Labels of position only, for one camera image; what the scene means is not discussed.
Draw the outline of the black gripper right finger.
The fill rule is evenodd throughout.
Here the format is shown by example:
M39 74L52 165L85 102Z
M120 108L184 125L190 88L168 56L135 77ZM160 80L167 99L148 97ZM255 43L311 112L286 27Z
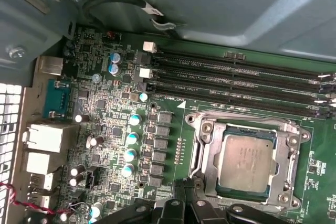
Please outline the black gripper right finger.
M186 206L193 223L270 223L279 219L273 215L243 204L233 204L225 210L214 207L196 193L196 183L186 179Z

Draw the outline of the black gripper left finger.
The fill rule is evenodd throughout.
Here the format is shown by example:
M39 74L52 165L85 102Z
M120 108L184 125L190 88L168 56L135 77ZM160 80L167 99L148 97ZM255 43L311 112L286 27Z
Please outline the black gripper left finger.
M145 201L135 202L97 220L96 223L187 223L187 179L177 179L170 199L158 200L153 206Z

